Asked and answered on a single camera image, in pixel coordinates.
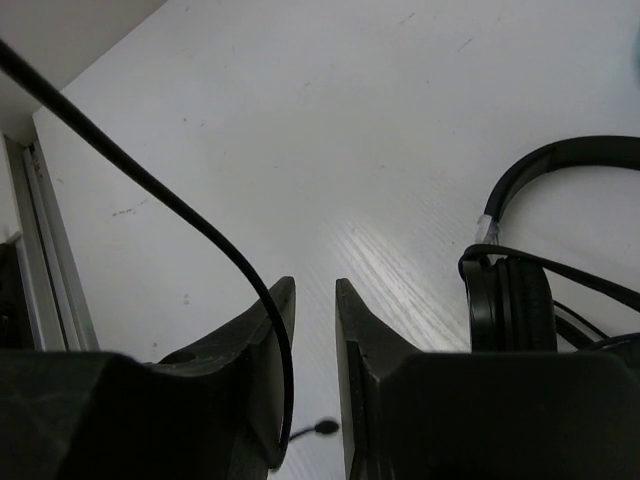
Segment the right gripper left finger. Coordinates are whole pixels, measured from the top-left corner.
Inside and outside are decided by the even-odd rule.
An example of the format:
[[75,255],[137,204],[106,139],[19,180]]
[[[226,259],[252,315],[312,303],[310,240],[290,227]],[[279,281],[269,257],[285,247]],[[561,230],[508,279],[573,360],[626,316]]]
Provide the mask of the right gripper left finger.
[[283,368],[261,303],[156,363],[39,352],[1,323],[5,479],[263,479],[286,452]]

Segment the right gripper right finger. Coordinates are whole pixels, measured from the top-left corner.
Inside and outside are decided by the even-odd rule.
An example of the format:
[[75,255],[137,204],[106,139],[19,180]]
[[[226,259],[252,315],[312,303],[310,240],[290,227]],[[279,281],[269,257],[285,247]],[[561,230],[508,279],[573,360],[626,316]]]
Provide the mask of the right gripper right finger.
[[350,479],[635,479],[639,340],[562,354],[424,352],[336,283]]

